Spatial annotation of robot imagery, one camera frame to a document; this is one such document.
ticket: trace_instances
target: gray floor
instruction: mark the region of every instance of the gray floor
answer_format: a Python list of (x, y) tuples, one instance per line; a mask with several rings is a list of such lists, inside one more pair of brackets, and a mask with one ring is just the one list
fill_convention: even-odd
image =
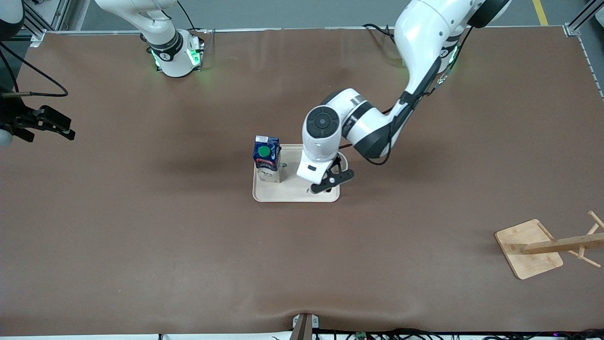
[[(550, 25), (562, 25), (570, 21), (585, 5), (585, 0), (541, 2)], [(181, 3), (194, 25), (201, 28), (322, 28), (360, 26), (368, 22), (393, 25), (409, 0), (181, 0)], [(177, 5), (166, 12), (177, 27), (190, 26)], [(130, 23), (103, 11), (94, 0), (90, 1), (88, 8), (73, 16), (70, 22), (77, 22), (77, 17), (83, 18), (82, 30), (134, 30)], [(504, 15), (492, 25), (539, 25), (533, 1), (513, 0)], [(603, 39), (604, 28), (595, 20), (584, 25), (582, 40), (599, 79), (604, 79)], [(24, 56), (27, 43), (12, 42), (11, 48), (17, 49)], [(19, 63), (12, 58), (11, 60), (12, 66), (18, 71)], [(0, 84), (10, 85), (10, 78), (3, 65), (0, 65)]]
[[(410, 0), (181, 0), (195, 26), (202, 28), (323, 28), (360, 26), (368, 22), (393, 25)], [(567, 2), (555, 0), (565, 10)], [(180, 7), (166, 10), (177, 27), (189, 27)], [(497, 25), (539, 25), (530, 0), (515, 0)], [(131, 30), (133, 26), (106, 13), (91, 1), (82, 30)]]

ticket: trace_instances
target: wooden board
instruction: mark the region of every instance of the wooden board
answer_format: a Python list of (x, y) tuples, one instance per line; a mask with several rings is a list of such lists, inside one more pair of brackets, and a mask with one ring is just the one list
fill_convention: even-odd
[(599, 234), (581, 235), (575, 237), (567, 237), (561, 240), (552, 240), (545, 242), (537, 242), (528, 244), (523, 253), (543, 253), (543, 252), (567, 252), (582, 247), (585, 248), (601, 248), (604, 247), (604, 232)]
[(507, 262), (514, 275), (524, 280), (563, 265), (558, 253), (524, 255), (520, 253), (521, 244), (550, 241), (538, 225), (539, 220), (530, 220), (495, 233)]

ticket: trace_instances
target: wooden mug stand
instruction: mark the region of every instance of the wooden mug stand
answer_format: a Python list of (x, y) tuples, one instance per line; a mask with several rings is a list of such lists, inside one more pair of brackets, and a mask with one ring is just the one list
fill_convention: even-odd
[(521, 280), (561, 267), (563, 262), (558, 252), (569, 252), (599, 268), (600, 265), (584, 253), (586, 248), (604, 247), (604, 233), (595, 234), (598, 228), (604, 229), (604, 223), (593, 211), (588, 214), (596, 223), (584, 236), (556, 240), (539, 220), (530, 220), (496, 232), (495, 238), (514, 275)]

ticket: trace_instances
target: brown table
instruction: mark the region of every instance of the brown table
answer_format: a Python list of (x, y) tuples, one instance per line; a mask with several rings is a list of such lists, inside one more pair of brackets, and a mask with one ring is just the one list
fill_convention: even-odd
[[(563, 253), (521, 281), (493, 237), (604, 216), (604, 105), (560, 27), (472, 33), (385, 166), (347, 150), (356, 177), (331, 204), (254, 201), (253, 138), (300, 143), (340, 88), (389, 107), (407, 75), (382, 36), (218, 33), (183, 79), (137, 36), (48, 34), (27, 58), (70, 95), (26, 103), (77, 136), (0, 154), (4, 335), (277, 331), (299, 312), (325, 329), (604, 327), (604, 270)], [(19, 83), (54, 90), (27, 68)]]

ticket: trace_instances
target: yellow floor line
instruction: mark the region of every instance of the yellow floor line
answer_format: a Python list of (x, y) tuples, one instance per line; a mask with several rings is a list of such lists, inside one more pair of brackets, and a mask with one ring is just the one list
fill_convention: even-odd
[(545, 17), (545, 12), (543, 11), (543, 6), (541, 5), (541, 0), (533, 0), (533, 5), (535, 6), (535, 12), (537, 12), (539, 23), (542, 26), (549, 25), (547, 22), (547, 18)]

